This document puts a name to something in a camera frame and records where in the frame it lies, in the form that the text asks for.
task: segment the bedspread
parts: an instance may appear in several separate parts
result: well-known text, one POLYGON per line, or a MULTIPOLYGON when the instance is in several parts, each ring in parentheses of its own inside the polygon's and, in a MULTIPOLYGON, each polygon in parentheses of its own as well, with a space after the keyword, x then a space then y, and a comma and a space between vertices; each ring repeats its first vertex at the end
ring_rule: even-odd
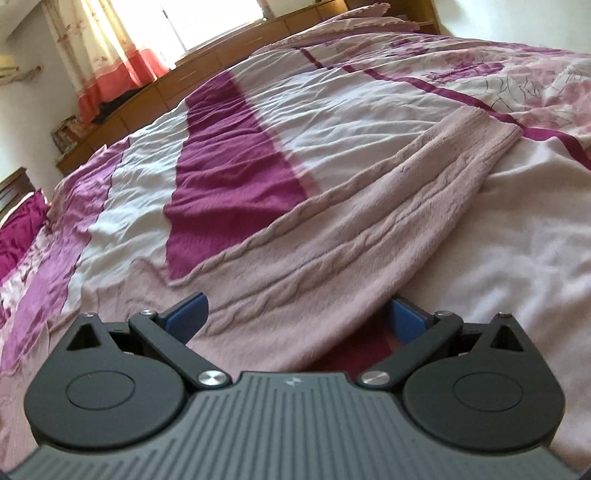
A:
POLYGON ((581 367, 591 361, 581 343, 591 335, 591 218, 580 207, 591 201, 591 57, 409 33, 324 40, 217 75, 58 186, 36 248, 0 286, 1 467, 32 448, 22 396, 78 312, 122 321, 162 307, 130 279, 132 264, 182 282, 463 105, 518 125, 523 138, 402 292, 470 321, 514 311, 566 392, 554 448, 574 465, 591 460, 591 374, 581 367), (137 288, 121 296, 126 281, 137 288), (94 303, 99 290, 116 296, 108 312, 94 303))

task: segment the windowsill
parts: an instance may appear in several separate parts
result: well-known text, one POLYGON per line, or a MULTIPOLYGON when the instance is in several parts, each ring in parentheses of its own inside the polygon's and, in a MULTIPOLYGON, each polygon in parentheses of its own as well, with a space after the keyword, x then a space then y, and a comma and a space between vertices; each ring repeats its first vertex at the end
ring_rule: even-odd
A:
POLYGON ((232 38, 235 35, 244 33, 245 31, 248 31, 251 28, 257 27, 267 21, 268 20, 266 20, 265 18, 261 18, 260 20, 256 20, 256 21, 251 22, 249 24, 242 25, 241 27, 236 27, 232 30, 222 33, 221 35, 218 35, 217 37, 213 37, 213 38, 203 42, 201 45, 197 45, 196 47, 191 48, 191 50, 189 50, 183 57, 181 57, 180 59, 177 60, 175 66, 180 67, 183 63, 185 63, 185 62, 191 60, 193 57, 197 56, 197 54, 201 54, 204 51, 209 50, 210 48, 215 47, 216 45, 222 43, 223 41, 227 40, 228 38, 232 38))

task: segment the books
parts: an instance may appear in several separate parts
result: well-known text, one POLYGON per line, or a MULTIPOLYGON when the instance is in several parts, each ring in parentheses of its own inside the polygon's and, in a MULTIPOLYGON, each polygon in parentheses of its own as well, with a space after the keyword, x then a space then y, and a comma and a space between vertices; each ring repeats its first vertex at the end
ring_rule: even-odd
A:
POLYGON ((66 118, 60 126, 51 133, 51 138, 61 153, 72 150, 87 134, 88 129, 82 125, 76 116, 66 118))

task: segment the curtain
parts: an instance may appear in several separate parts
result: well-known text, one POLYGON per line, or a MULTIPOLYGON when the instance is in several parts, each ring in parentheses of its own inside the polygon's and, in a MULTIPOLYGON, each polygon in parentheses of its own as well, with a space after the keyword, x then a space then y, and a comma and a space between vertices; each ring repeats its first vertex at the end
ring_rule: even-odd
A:
POLYGON ((43 11, 78 95, 82 121, 100 104, 143 87, 170 71, 139 38, 132 40, 111 0, 43 0, 43 11))

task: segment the triangular hole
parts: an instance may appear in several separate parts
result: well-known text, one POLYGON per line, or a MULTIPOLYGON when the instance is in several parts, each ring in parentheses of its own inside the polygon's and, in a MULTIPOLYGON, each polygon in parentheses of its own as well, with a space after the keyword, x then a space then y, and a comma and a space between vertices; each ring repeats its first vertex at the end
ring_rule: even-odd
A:
POLYGON ((512 350, 514 352, 522 352, 523 347, 519 340, 513 333, 510 327, 503 325, 499 328, 495 339, 492 341, 491 348, 498 348, 500 350, 512 350))
POLYGON ((70 345, 68 345, 68 351, 84 350, 86 348, 95 348, 98 346, 100 346, 100 342, 95 335, 95 330, 92 328, 92 325, 87 323, 78 329, 74 338, 70 342, 70 345))

